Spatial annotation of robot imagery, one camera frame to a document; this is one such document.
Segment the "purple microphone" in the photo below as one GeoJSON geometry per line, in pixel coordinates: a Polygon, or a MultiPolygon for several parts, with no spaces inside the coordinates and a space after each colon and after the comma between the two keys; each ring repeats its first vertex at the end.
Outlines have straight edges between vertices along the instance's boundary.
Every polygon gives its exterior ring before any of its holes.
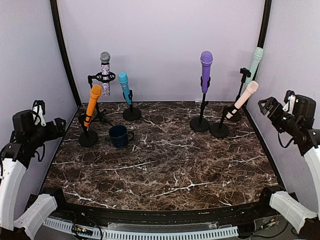
{"type": "Polygon", "coordinates": [[[200,62],[201,62],[201,90],[203,94],[208,92],[210,86],[210,74],[211,74],[211,66],[214,61],[213,55],[210,51],[206,50],[201,53],[200,62]]]}

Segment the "pale pink microphone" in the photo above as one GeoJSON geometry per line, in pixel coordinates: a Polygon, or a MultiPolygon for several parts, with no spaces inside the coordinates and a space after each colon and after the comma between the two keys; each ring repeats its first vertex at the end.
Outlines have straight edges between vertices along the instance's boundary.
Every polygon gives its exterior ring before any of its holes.
{"type": "Polygon", "coordinates": [[[259,84],[256,81],[251,81],[239,99],[234,103],[233,106],[229,107],[225,118],[230,120],[235,113],[244,105],[244,103],[253,95],[259,88],[259,84]]]}

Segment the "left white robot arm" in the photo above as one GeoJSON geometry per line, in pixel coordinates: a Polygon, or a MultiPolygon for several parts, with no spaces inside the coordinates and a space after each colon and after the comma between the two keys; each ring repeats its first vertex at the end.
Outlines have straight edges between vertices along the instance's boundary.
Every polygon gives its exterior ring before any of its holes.
{"type": "Polygon", "coordinates": [[[12,117],[13,132],[10,142],[1,154],[0,227],[12,232],[23,231],[33,240],[51,213],[67,218],[70,206],[62,189],[46,188],[35,202],[14,219],[18,190],[31,159],[45,142],[61,138],[66,133],[66,121],[60,117],[44,124],[37,123],[41,116],[33,110],[23,110],[12,117]]]}

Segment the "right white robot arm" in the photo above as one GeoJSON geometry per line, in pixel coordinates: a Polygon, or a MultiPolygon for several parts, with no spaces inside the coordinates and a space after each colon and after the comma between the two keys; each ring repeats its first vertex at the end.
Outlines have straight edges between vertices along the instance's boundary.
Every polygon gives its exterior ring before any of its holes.
{"type": "MultiPolygon", "coordinates": [[[[260,112],[269,118],[279,134],[287,133],[289,141],[298,146],[305,160],[315,186],[320,193],[320,131],[314,129],[316,102],[307,96],[288,91],[282,105],[274,97],[258,102],[260,112]]],[[[309,210],[284,190],[271,191],[262,201],[255,205],[255,213],[266,217],[276,210],[295,229],[302,240],[320,238],[320,213],[309,210]]]]}

